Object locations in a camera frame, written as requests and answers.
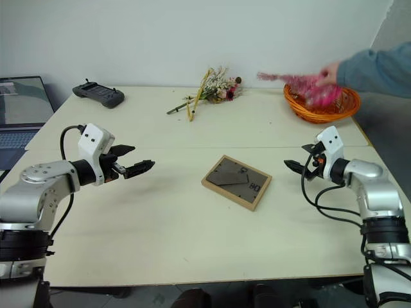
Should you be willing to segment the person's bare hand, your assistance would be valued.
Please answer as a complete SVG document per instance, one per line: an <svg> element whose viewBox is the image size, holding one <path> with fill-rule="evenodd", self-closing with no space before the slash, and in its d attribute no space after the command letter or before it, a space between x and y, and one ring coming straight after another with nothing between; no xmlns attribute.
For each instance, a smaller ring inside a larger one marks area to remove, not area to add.
<svg viewBox="0 0 411 308"><path fill-rule="evenodd" d="M325 66L320 71L321 78L318 81L317 85L318 86L336 85L339 66L340 66L340 62L334 62L332 64Z"/></svg>

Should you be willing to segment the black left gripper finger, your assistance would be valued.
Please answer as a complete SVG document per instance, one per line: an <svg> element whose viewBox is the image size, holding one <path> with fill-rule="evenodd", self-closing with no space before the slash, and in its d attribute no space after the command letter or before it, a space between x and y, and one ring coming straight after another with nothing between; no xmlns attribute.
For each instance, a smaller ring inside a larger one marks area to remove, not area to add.
<svg viewBox="0 0 411 308"><path fill-rule="evenodd" d="M116 157L122 157L126 155L127 153L134 151L136 149L135 146L128 146L128 145L123 145L119 144L116 146L112 146L110 148L110 154L115 155Z"/></svg>
<svg viewBox="0 0 411 308"><path fill-rule="evenodd" d="M134 164L133 166L127 167L125 173L123 174L124 179L133 178L135 176L141 175L148 172L155 165L155 161L143 160Z"/></svg>

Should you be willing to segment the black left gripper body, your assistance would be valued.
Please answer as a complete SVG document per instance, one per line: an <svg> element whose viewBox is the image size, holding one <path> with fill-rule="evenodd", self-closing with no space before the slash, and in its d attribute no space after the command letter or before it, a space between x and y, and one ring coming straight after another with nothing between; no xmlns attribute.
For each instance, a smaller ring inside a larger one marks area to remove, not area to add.
<svg viewBox="0 0 411 308"><path fill-rule="evenodd" d="M101 170L103 171L104 182L108 183L113 180L117 180L119 176L127 179L126 168L120 165L118 162L118 157L114 154L100 155L99 163Z"/></svg>

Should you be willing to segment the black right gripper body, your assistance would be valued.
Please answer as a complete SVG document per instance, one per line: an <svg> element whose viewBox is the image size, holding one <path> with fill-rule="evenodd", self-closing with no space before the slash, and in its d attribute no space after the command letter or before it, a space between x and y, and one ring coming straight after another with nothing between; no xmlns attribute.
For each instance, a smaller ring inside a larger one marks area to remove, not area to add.
<svg viewBox="0 0 411 308"><path fill-rule="evenodd" d="M308 173L304 175L305 179L313 180L316 177L323 178L324 167L326 165L325 147L323 145L323 152L321 154L310 154L308 162L312 162L315 168L313 171L308 169Z"/></svg>

